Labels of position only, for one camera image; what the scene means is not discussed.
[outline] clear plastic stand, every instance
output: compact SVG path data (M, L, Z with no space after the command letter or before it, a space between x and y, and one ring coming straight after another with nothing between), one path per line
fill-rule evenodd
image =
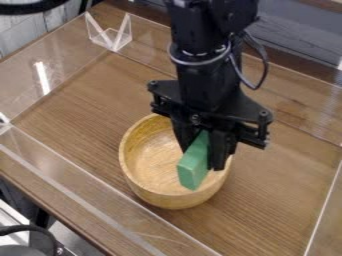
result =
M119 30L113 28L103 30L89 12L86 13L86 23L91 41L110 51L118 52L133 41L130 14L126 13Z

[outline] green object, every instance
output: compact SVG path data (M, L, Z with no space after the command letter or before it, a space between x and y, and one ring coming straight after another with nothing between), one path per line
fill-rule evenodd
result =
M197 190L209 173L209 132L202 131L178 162L178 178L184 187Z

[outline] green sponge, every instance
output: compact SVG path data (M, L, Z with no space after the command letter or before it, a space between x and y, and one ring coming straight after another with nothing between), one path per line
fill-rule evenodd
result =
M209 173L209 132L202 131L190 145L178 165L182 186L197 190Z

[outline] wire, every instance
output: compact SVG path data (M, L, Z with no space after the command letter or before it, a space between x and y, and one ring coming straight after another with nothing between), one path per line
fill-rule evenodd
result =
M236 70L236 73L237 75L240 76L241 78L241 81L244 82L244 84L253 90L258 90L265 82L265 79L268 77L268 74L269 74L269 56L268 56L268 52L265 50L265 47L262 46L262 44L256 40L256 38L253 37L253 35L245 31L245 35L244 35L244 39L245 39L245 42L248 43L248 45L257 51L257 53L260 54L261 58L262 58L262 63L264 63L264 73L262 73L262 77L261 77L261 80L258 82L258 84L253 84L248 79L246 77L244 76L242 72L241 72L241 69L240 69L240 66L238 66L238 63L237 63L237 60L234 58L234 55L233 53L229 54L229 60L233 64L233 67L234 67L234 70Z
M0 4L0 15L26 15L46 12L67 1L69 0L42 0L29 4Z
M22 232L22 231L35 231L43 233L53 242L54 245L54 256L58 256L58 249L59 244L55 236L45 229L34 225L17 225L17 226L4 226L0 227L0 236L7 236L13 233Z

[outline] bowl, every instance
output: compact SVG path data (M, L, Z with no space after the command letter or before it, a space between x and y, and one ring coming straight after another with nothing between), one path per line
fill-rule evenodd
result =
M186 209L202 204L229 176L232 157L225 170L209 172L198 190L185 188L177 172L182 155L169 118L151 114L126 132L119 161L127 183L138 197L161 208Z

